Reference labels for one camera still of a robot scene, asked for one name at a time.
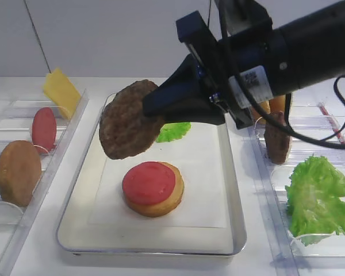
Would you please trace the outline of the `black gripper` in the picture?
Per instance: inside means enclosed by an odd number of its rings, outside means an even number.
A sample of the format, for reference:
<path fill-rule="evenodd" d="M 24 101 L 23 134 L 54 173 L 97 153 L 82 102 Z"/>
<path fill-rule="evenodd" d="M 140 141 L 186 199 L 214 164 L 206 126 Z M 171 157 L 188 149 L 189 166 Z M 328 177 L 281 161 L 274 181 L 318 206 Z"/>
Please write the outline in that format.
<path fill-rule="evenodd" d="M 270 125 L 287 129 L 286 122 L 280 123 L 267 115 L 250 93 L 229 43 L 224 10 L 219 11 L 219 21 L 220 41 L 213 37 L 198 11 L 176 21 L 178 38 L 186 44 L 190 54 L 172 76 L 143 98 L 144 115 L 163 116 L 167 123 L 221 125 L 225 123 L 224 113 L 228 113 L 241 129 L 251 125 L 248 109 L 239 103 L 243 96 Z"/>

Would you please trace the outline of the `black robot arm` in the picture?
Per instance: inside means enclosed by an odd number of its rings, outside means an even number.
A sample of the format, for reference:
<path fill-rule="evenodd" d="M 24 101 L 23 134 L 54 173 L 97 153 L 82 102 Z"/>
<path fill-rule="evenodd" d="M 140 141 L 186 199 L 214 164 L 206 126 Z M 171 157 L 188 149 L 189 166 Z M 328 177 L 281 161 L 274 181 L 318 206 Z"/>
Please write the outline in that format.
<path fill-rule="evenodd" d="M 176 22 L 189 54 L 144 97 L 146 116 L 221 125 L 228 113 L 242 129 L 252 118 L 234 68 L 257 102 L 345 74 L 345 1 L 277 29 L 255 1 L 225 1 L 224 10 L 228 40 L 216 40 L 197 11 Z"/>

